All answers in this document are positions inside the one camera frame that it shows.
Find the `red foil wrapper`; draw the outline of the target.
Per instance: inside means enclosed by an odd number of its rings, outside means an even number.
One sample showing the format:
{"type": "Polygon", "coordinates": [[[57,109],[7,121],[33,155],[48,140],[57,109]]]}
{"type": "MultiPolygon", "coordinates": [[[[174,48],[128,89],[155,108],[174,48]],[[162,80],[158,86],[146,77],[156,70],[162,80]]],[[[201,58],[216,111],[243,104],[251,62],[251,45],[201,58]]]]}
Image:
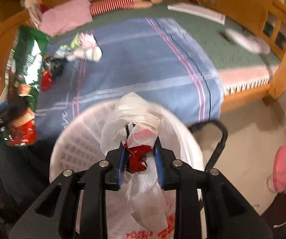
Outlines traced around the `red foil wrapper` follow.
{"type": "Polygon", "coordinates": [[[146,162],[147,154],[151,152],[151,146],[140,145],[129,148],[127,143],[125,143],[124,146],[129,153],[129,158],[126,164],[126,171],[131,174],[145,171],[148,167],[146,162]]]}

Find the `white mesh trash basket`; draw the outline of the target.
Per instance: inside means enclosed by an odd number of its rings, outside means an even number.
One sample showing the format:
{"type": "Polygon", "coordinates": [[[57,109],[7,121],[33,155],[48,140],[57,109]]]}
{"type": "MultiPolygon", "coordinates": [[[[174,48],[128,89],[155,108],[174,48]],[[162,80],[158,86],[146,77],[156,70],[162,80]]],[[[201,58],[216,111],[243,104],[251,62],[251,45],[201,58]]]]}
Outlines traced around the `white mesh trash basket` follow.
{"type": "MultiPolygon", "coordinates": [[[[101,134],[117,99],[85,110],[63,131],[54,145],[50,160],[50,181],[65,169],[83,171],[105,158],[101,134]]],[[[197,170],[204,170],[203,154],[188,128],[170,111],[155,104],[163,119],[160,142],[176,158],[197,170]]],[[[109,238],[173,238],[176,193],[162,191],[155,177],[146,173],[126,173],[121,190],[106,193],[109,238]]]]}

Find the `green red snack bag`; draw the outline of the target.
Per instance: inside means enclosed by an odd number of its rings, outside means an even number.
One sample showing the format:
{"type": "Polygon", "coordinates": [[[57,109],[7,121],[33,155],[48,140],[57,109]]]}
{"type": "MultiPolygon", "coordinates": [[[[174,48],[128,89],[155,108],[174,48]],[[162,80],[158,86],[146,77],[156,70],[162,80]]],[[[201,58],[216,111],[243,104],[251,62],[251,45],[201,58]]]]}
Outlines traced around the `green red snack bag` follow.
{"type": "Polygon", "coordinates": [[[16,31],[5,72],[6,97],[8,100],[26,97],[28,106],[3,132],[9,146],[28,146],[37,140],[35,111],[41,90],[42,62],[49,41],[48,35],[26,25],[19,26],[16,31]]]}

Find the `light blue plastic bag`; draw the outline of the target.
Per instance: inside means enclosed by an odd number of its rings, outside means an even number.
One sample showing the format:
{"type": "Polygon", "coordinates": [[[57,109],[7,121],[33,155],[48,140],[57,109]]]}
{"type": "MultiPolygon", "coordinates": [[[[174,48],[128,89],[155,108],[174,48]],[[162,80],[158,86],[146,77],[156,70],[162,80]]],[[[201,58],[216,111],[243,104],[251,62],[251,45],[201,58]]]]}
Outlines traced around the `light blue plastic bag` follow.
{"type": "Polygon", "coordinates": [[[67,61],[72,61],[75,49],[68,45],[60,46],[54,53],[54,58],[65,58],[67,61]]]}

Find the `white paper cup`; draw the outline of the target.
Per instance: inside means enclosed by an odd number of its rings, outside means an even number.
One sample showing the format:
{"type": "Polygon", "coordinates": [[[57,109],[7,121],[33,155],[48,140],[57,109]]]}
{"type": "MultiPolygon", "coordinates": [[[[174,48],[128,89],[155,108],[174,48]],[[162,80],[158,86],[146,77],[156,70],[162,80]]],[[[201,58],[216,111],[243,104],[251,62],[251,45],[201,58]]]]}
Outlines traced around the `white paper cup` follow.
{"type": "Polygon", "coordinates": [[[95,46],[93,48],[77,49],[72,53],[72,55],[74,58],[99,62],[102,58],[102,51],[98,46],[95,46]]]}

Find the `pink white plastic bag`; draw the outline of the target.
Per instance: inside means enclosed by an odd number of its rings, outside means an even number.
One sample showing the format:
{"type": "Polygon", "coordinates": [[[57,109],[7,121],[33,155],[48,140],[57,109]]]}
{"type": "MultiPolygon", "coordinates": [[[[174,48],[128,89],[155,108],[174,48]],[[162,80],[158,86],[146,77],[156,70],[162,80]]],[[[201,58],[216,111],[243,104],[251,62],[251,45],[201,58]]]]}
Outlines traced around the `pink white plastic bag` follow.
{"type": "Polygon", "coordinates": [[[97,47],[97,42],[94,38],[94,35],[82,32],[79,34],[79,40],[82,49],[94,48],[97,47]]]}

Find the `dark green wrapper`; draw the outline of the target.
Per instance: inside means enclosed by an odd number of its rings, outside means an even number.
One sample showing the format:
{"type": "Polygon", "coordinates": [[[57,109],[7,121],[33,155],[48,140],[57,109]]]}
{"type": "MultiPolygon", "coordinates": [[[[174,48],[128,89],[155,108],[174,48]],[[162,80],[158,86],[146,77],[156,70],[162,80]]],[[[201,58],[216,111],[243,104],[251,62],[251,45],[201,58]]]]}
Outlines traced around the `dark green wrapper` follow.
{"type": "Polygon", "coordinates": [[[67,60],[65,58],[48,57],[44,61],[44,70],[48,71],[49,74],[55,78],[63,73],[66,64],[67,60]]]}

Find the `blue plaid blanket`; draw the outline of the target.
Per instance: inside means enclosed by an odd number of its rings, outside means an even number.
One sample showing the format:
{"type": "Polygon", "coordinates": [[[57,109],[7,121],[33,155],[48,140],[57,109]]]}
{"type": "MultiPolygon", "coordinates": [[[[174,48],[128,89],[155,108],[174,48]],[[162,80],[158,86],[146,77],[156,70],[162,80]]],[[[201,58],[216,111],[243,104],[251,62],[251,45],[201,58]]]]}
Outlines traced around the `blue plaid blanket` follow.
{"type": "Polygon", "coordinates": [[[83,110],[135,92],[189,125],[219,118],[224,92],[219,74],[198,42],[172,18],[132,18],[91,31],[99,62],[64,65],[38,96],[39,140],[55,141],[83,110]]]}

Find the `pink pillow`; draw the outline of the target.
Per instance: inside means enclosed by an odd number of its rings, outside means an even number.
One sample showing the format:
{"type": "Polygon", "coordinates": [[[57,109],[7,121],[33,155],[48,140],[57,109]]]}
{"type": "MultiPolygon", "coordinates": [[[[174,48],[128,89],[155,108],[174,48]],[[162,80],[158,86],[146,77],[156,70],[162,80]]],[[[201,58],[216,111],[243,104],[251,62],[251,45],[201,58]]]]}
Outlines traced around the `pink pillow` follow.
{"type": "Polygon", "coordinates": [[[53,7],[42,15],[39,31],[55,37],[93,21],[92,0],[71,0],[53,7]]]}

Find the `pink fan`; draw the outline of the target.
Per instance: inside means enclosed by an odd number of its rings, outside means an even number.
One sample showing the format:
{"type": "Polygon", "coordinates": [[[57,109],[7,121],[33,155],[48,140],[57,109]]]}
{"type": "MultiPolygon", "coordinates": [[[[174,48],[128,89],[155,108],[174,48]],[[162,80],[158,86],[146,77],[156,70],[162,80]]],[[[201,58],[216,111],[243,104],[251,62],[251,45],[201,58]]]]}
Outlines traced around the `pink fan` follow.
{"type": "Polygon", "coordinates": [[[286,145],[280,146],[275,154],[273,172],[267,178],[267,186],[276,193],[286,192],[286,145]]]}

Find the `white plush toy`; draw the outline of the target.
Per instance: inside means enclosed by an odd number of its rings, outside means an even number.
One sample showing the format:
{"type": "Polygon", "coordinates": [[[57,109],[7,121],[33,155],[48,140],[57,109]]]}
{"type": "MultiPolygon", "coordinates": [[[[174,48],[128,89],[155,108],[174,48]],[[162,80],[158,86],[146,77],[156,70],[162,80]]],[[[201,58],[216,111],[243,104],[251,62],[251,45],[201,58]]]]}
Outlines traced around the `white plush toy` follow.
{"type": "Polygon", "coordinates": [[[29,12],[30,20],[36,29],[39,28],[39,24],[42,20],[42,11],[37,0],[24,0],[24,6],[29,12]]]}

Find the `white handheld appliance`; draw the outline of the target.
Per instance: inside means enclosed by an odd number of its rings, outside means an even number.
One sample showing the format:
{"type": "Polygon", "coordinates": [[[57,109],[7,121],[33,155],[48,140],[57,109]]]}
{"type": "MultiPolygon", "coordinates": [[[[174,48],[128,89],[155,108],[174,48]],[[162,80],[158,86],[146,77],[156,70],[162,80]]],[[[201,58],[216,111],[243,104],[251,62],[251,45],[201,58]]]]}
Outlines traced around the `white handheld appliance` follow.
{"type": "Polygon", "coordinates": [[[234,29],[224,31],[226,37],[253,54],[268,55],[271,48],[266,41],[253,34],[244,35],[234,29]]]}

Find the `white flat board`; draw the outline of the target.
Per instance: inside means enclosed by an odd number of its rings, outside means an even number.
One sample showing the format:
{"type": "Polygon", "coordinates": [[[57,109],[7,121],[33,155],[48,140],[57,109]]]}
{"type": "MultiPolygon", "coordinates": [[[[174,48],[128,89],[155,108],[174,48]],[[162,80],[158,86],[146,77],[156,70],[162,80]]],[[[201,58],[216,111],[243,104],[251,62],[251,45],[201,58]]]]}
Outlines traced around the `white flat board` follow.
{"type": "Polygon", "coordinates": [[[193,4],[188,4],[188,3],[175,3],[175,4],[167,5],[167,9],[202,17],[207,20],[219,23],[221,25],[224,25],[225,20],[226,20],[225,14],[216,12],[214,10],[211,10],[211,9],[199,6],[199,5],[193,5],[193,4]]]}

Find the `striped plush doll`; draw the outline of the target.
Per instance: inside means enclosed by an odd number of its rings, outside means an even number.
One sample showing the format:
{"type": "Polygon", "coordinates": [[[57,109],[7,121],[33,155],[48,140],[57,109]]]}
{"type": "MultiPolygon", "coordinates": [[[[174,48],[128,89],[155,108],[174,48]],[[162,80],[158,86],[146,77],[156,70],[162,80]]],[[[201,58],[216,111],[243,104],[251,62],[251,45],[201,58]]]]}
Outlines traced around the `striped plush doll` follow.
{"type": "Polygon", "coordinates": [[[102,15],[116,10],[147,9],[163,0],[101,0],[91,2],[92,16],[102,15]]]}

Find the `wooden bed frame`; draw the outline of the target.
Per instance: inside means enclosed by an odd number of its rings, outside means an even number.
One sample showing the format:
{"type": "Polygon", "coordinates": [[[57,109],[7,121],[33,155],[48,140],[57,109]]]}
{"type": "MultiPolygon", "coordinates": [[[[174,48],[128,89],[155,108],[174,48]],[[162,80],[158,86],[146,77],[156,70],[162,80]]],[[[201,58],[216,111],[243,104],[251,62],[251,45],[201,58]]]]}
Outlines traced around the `wooden bed frame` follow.
{"type": "MultiPolygon", "coordinates": [[[[236,92],[224,97],[222,112],[245,106],[258,99],[267,105],[286,91],[286,6],[284,0],[196,0],[200,4],[222,12],[254,35],[264,39],[271,50],[281,59],[269,84],[236,92]]],[[[30,25],[29,12],[23,10],[0,24],[0,98],[5,87],[5,69],[20,25],[30,25]]]]}

